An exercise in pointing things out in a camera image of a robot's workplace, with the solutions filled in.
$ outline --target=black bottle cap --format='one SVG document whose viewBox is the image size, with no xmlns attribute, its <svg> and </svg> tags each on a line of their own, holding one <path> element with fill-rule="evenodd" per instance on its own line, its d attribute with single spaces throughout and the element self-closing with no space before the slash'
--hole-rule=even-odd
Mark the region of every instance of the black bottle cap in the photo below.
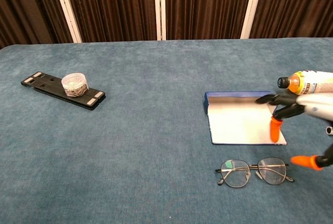
<svg viewBox="0 0 333 224">
<path fill-rule="evenodd" d="M 286 89 L 289 86 L 289 79 L 288 79 L 288 77 L 280 77 L 277 80 L 277 86 L 280 89 Z"/>
</svg>

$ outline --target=curtain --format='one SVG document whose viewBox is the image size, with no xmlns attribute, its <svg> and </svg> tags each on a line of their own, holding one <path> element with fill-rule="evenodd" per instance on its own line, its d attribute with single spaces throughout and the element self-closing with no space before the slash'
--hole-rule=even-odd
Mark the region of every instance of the curtain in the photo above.
<svg viewBox="0 0 333 224">
<path fill-rule="evenodd" d="M 333 36 L 333 0 L 259 0 L 250 38 Z"/>
<path fill-rule="evenodd" d="M 0 27 L 0 48 L 72 42 L 59 0 L 0 0 Z"/>
<path fill-rule="evenodd" d="M 155 0 L 70 0 L 83 42 L 156 40 Z"/>
<path fill-rule="evenodd" d="M 165 0 L 166 38 L 240 38 L 248 0 Z"/>
</svg>

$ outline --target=blue tablecloth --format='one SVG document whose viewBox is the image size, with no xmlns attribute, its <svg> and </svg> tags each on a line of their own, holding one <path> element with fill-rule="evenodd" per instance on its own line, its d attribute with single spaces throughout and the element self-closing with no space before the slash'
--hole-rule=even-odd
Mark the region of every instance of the blue tablecloth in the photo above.
<svg viewBox="0 0 333 224">
<path fill-rule="evenodd" d="M 0 51 L 0 222 L 331 223 L 333 167 L 291 165 L 218 186 L 227 159 L 322 154 L 326 124 L 299 115 L 287 146 L 213 145 L 206 91 L 274 91 L 280 76 L 333 71 L 333 39 L 13 45 Z M 86 75 L 93 111 L 20 84 L 36 71 Z"/>
</svg>

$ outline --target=bottle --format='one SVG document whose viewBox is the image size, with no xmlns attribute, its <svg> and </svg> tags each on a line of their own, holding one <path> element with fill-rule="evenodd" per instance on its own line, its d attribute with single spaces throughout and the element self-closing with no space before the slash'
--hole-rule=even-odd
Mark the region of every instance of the bottle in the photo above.
<svg viewBox="0 0 333 224">
<path fill-rule="evenodd" d="M 303 95 L 333 92 L 333 73 L 313 70 L 298 71 L 290 77 L 280 77 L 277 86 Z"/>
</svg>

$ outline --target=orange fingertip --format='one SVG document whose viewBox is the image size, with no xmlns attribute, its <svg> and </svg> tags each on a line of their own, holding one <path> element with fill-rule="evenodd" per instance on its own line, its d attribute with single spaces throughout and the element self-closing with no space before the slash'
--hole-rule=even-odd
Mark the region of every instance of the orange fingertip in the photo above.
<svg viewBox="0 0 333 224">
<path fill-rule="evenodd" d="M 317 155 L 313 155 L 313 156 L 299 155 L 299 156 L 292 157 L 290 159 L 290 161 L 291 161 L 291 163 L 293 163 L 295 165 L 312 168 L 314 170 L 320 171 L 323 168 L 318 167 L 318 165 L 316 164 L 316 157 L 317 157 Z"/>
<path fill-rule="evenodd" d="M 271 140 L 276 143 L 280 138 L 280 128 L 283 121 L 276 120 L 273 116 L 271 117 Z"/>
</svg>

